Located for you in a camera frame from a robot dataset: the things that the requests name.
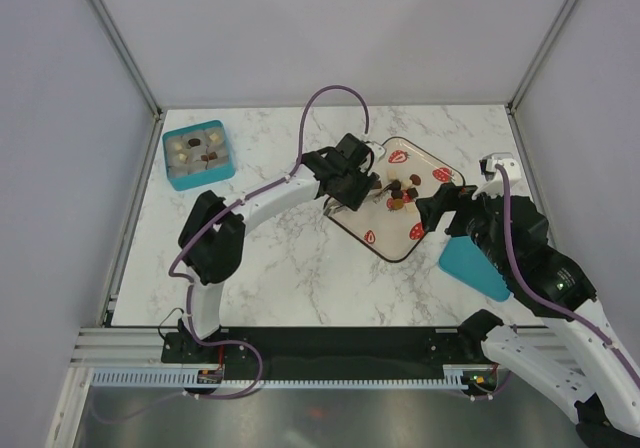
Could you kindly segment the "round caramel chocolate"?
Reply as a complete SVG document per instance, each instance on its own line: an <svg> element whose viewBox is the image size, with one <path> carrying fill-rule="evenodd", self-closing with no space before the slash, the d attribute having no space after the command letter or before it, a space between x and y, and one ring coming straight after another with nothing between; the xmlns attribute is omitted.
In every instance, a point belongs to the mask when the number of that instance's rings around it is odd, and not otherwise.
<svg viewBox="0 0 640 448"><path fill-rule="evenodd" d="M390 199L389 209L392 211L401 210L404 207L404 201L402 199Z"/></svg>

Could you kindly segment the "strawberry pattern square plate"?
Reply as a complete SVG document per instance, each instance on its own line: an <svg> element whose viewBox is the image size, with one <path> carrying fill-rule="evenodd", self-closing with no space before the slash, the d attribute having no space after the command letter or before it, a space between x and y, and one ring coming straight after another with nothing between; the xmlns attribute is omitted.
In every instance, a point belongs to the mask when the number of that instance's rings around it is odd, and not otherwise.
<svg viewBox="0 0 640 448"><path fill-rule="evenodd" d="M456 169L403 137L391 137L382 144L385 157L374 163L372 171L379 180L356 211L340 205L340 211L328 218L356 238L385 261L404 260L424 237L419 212L408 213L406 204L432 196L442 183L465 183ZM391 191L387 171L394 170L402 189ZM422 183L413 185L409 179L417 174ZM401 210L389 209L390 199L402 199Z"/></svg>

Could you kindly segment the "teal chocolate box tray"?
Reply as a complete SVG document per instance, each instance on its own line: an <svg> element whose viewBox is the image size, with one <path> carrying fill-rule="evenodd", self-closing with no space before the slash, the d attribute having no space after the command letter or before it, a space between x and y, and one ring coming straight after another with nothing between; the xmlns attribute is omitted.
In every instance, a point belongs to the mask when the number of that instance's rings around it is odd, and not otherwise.
<svg viewBox="0 0 640 448"><path fill-rule="evenodd" d="M212 144L209 135L217 132L223 138ZM190 139L199 139L200 146L190 147ZM174 151L173 143L182 143L184 149ZM230 137L224 124L211 120L165 133L161 138L167 179L176 191L186 191L204 185L227 180L235 175L235 160ZM215 152L217 160L209 161L208 154Z"/></svg>

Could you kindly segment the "teal box lid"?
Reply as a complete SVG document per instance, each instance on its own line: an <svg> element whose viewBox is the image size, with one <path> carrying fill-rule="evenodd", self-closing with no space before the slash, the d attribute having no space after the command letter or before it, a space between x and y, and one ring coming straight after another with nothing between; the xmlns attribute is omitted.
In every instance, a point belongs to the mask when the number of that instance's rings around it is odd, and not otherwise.
<svg viewBox="0 0 640 448"><path fill-rule="evenodd" d="M493 301L504 302L511 296L499 272L468 236L450 238L439 257L438 266Z"/></svg>

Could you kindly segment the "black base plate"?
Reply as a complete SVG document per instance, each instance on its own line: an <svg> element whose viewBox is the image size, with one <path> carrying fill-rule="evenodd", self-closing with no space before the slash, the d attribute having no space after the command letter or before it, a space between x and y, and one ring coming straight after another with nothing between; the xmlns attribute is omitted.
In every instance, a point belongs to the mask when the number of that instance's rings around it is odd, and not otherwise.
<svg viewBox="0 0 640 448"><path fill-rule="evenodd" d="M490 363L456 329L432 327L227 327L207 340L251 344L268 379L431 378Z"/></svg>

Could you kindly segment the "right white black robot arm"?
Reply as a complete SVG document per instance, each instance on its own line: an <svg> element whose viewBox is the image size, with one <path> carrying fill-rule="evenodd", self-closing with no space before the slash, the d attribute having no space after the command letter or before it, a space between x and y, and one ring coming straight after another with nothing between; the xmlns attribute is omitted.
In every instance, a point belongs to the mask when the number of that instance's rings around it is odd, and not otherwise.
<svg viewBox="0 0 640 448"><path fill-rule="evenodd" d="M534 203L444 183L416 206L425 232L452 213L446 234L470 238L514 298L563 342L579 370L527 345L487 310L460 325L460 356L473 363L486 357L521 378L570 419L586 446L638 446L639 368L620 346L586 274L549 245L548 221Z"/></svg>

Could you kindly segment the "aluminium frame rail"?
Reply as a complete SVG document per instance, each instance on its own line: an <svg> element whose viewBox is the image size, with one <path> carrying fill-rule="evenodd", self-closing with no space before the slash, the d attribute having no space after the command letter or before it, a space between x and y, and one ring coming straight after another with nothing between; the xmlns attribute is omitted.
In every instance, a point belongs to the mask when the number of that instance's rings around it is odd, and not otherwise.
<svg viewBox="0 0 640 448"><path fill-rule="evenodd" d="M152 367L164 343L153 328L82 328L71 355L73 367Z"/></svg>

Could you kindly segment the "oval dark chocolate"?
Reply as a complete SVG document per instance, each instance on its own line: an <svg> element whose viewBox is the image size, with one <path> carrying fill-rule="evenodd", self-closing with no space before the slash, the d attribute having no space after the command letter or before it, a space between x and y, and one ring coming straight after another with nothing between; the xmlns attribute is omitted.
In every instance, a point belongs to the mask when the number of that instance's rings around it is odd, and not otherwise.
<svg viewBox="0 0 640 448"><path fill-rule="evenodd" d="M412 175L409 177L409 179L410 179L411 183L412 183L413 185L416 185L416 186L420 186L420 185L421 185L421 183L422 183L421 178L420 178L417 174L412 174Z"/></svg>

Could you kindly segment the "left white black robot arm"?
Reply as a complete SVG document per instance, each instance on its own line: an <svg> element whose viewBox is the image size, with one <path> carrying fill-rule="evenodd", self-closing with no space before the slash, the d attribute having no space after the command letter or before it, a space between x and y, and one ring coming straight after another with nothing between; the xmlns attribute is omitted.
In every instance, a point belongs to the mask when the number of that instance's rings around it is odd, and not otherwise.
<svg viewBox="0 0 640 448"><path fill-rule="evenodd" d="M228 203L212 191L196 202L180 233L181 248L169 275L188 281L183 323L189 330L184 351L197 362L213 359L219 348L220 303L225 282L243 259L245 238L262 223L318 198L356 211L379 176L373 166L385 148L345 135L334 147L297 157L291 170Z"/></svg>

